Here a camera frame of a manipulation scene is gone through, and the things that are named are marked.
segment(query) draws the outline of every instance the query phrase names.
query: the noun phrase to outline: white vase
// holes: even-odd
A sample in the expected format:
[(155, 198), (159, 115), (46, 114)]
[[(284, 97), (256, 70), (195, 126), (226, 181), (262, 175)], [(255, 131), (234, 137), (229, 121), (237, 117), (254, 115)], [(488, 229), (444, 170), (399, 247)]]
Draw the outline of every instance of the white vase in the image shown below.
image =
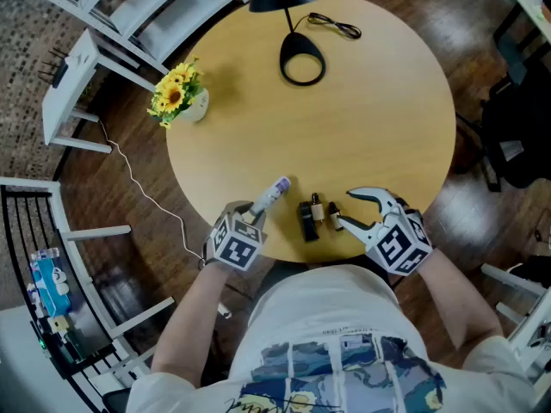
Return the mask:
[(196, 95), (195, 102), (191, 104), (185, 110), (180, 112), (175, 120), (186, 120), (187, 122), (197, 122), (202, 120), (203, 116), (207, 112), (208, 108), (208, 90), (205, 88), (201, 89), (201, 92)]

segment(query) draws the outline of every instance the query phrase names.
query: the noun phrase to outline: white cable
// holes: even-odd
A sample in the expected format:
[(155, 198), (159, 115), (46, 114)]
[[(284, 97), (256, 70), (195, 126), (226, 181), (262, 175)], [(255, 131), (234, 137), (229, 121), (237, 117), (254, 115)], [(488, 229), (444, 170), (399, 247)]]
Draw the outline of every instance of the white cable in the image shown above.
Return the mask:
[(127, 166), (128, 166), (128, 170), (130, 171), (130, 179), (132, 179), (132, 182), (138, 184), (138, 187), (139, 187), (139, 190), (141, 191), (141, 193), (147, 198), (149, 199), (151, 202), (153, 202), (155, 204), (155, 206), (161, 210), (161, 211), (164, 211), (165, 213), (171, 215), (172, 217), (175, 217), (177, 218), (178, 220), (180, 220), (180, 227), (182, 228), (182, 241), (183, 241), (183, 248), (185, 250), (187, 250), (190, 254), (193, 254), (195, 257), (197, 257), (199, 260), (203, 260), (203, 257), (200, 256), (199, 254), (197, 254), (196, 252), (190, 250), (188, 248), (188, 244), (186, 243), (186, 231), (185, 231), (185, 224), (183, 223), (183, 220), (180, 216), (177, 216), (175, 215), (174, 213), (171, 213), (170, 211), (168, 210), (165, 210), (162, 206), (160, 206), (151, 196), (148, 196), (147, 194), (145, 194), (145, 191), (144, 189), (141, 187), (140, 183), (138, 181), (136, 181), (134, 179), (134, 176), (133, 176), (133, 173), (132, 173), (132, 167), (130, 166), (130, 163), (128, 162), (128, 158), (127, 158), (127, 155), (125, 155), (122, 151), (121, 151), (121, 148), (119, 147), (119, 145), (112, 141), (111, 139), (108, 138), (107, 136), (107, 132), (105, 131), (105, 126), (103, 125), (102, 123), (102, 120), (99, 120), (99, 123), (100, 125), (102, 126), (102, 130), (103, 130), (103, 134), (105, 135), (105, 140), (107, 142), (109, 142), (110, 144), (113, 144), (115, 147), (117, 147), (117, 151), (121, 154), (122, 157), (124, 157), (124, 160), (127, 162)]

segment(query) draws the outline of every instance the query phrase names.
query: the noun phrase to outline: floor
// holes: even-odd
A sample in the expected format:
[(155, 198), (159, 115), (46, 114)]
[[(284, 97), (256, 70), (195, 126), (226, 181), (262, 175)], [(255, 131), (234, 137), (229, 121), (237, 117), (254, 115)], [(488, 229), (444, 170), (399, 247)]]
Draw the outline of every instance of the floor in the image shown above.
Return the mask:
[[(448, 78), (457, 111), (478, 119), (480, 99), (486, 98), (489, 88), (505, 74), (504, 62), (492, 43), (492, 32), (511, 3), (502, 0), (369, 1), (393, 12), (424, 39)], [(194, 35), (189, 44), (215, 21)], [(525, 24), (521, 21), (515, 27), (516, 35), (523, 33)], [(180, 62), (188, 50), (178, 51), (170, 61)], [(145, 71), (144, 75), (151, 81), (157, 77), (153, 71)], [(165, 131), (145, 113), (149, 95), (113, 76), (99, 97), (101, 102), (96, 100), (95, 109), (105, 121), (110, 138), (128, 155), (145, 191), (163, 207), (186, 219), (189, 245), (198, 250), (207, 234), (207, 224), (186, 201), (176, 182), (170, 168)], [(101, 129), (87, 124), (81, 137), (101, 142)], [(458, 133), (452, 166), (467, 161), (473, 151), (471, 140)], [(117, 317), (132, 316), (141, 306), (166, 296), (179, 300), (185, 294), (197, 274), (197, 267), (194, 258), (182, 248), (179, 224), (140, 195), (120, 155), (115, 151), (108, 156), (72, 151), (61, 182), (65, 207), (74, 228), (121, 224), (130, 224), (133, 228), (129, 236), (83, 243), (90, 272)], [(461, 176), (451, 170), (441, 193), (424, 215), (425, 225), (433, 243), (465, 272), (490, 304), (505, 299), (522, 311), (529, 301), (518, 298), (492, 279), (485, 279), (479, 265), (489, 262), (507, 268), (530, 254), (546, 254), (547, 245), (536, 243), (533, 232), (536, 227), (540, 228), (546, 239), (551, 223), (547, 209), (550, 200), (551, 183), (547, 181), (537, 181), (525, 190), (505, 185), (503, 193), (493, 194), (486, 189), (479, 167)], [(270, 259), (262, 259), (247, 280), (235, 276), (231, 283), (253, 294), (270, 265)], [(420, 330), (431, 359), (460, 366), (461, 358), (455, 353), (418, 275), (404, 279), (397, 295), (404, 312)], [(224, 292), (223, 301), (235, 313), (231, 320), (217, 323), (222, 348), (230, 360), (243, 333), (248, 306), (245, 299), (231, 291)], [(134, 332), (134, 340), (141, 348), (155, 341), (152, 332), (158, 332), (165, 319), (158, 320), (148, 331)], [(503, 321), (506, 332), (511, 332), (511, 323)]]

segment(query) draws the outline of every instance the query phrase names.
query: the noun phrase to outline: lamp base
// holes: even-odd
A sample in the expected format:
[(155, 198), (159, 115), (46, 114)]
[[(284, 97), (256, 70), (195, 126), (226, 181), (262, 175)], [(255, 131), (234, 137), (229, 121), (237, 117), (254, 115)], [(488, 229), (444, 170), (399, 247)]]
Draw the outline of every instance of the lamp base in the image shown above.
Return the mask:
[[(312, 55), (318, 59), (321, 64), (321, 72), (312, 81), (295, 81), (285, 71), (285, 65), (294, 56), (305, 53), (306, 55)], [(317, 83), (325, 75), (325, 60), (319, 49), (312, 43), (312, 41), (303, 34), (298, 32), (291, 32), (285, 37), (282, 44), (282, 50), (279, 55), (279, 66), (282, 70), (282, 75), (291, 84), (297, 86), (311, 86)]]

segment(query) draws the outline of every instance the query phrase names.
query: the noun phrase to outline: round wooden table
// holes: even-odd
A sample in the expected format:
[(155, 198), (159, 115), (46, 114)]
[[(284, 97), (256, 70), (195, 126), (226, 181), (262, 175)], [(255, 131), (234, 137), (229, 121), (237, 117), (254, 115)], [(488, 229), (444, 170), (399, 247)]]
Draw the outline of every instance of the round wooden table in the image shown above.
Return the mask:
[[(377, 206), (350, 198), (355, 187), (383, 187), (421, 212), (448, 173), (455, 111), (436, 58), (399, 18), (365, 0), (318, 0), (290, 9), (294, 23), (310, 12), (362, 30), (348, 40), (334, 28), (302, 21), (327, 63), (317, 84), (287, 83), (279, 51), (288, 33), (283, 11), (253, 14), (248, 6), (219, 22), (197, 43), (205, 118), (175, 121), (167, 132), (170, 162), (183, 192), (213, 224), (227, 202), (255, 200), (279, 176), (291, 189), (268, 211), (265, 256), (294, 262), (350, 258), (364, 246), (327, 217), (319, 240), (305, 243), (298, 206), (319, 193), (343, 215), (365, 223)], [(318, 70), (308, 59), (289, 63), (302, 80)]]

